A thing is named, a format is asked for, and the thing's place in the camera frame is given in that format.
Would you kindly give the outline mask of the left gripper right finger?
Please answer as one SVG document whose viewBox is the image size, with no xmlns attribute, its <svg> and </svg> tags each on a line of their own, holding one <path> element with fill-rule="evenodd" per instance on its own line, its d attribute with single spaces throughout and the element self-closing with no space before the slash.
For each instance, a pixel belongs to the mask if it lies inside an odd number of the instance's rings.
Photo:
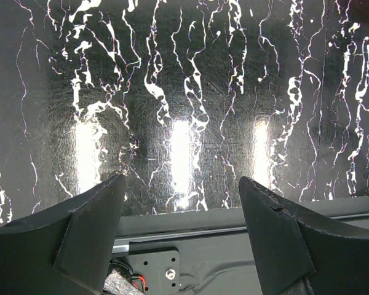
<svg viewBox="0 0 369 295">
<path fill-rule="evenodd" d="M 246 176 L 239 194 L 263 294 L 369 294 L 369 229 L 316 213 Z"/>
</svg>

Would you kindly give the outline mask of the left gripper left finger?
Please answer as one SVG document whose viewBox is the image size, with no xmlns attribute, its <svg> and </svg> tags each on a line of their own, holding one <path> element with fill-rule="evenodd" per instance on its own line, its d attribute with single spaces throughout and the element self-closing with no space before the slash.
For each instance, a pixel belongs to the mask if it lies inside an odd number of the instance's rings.
<svg viewBox="0 0 369 295">
<path fill-rule="evenodd" d="M 0 227 L 0 294 L 102 294 L 125 191 L 114 175 Z"/>
</svg>

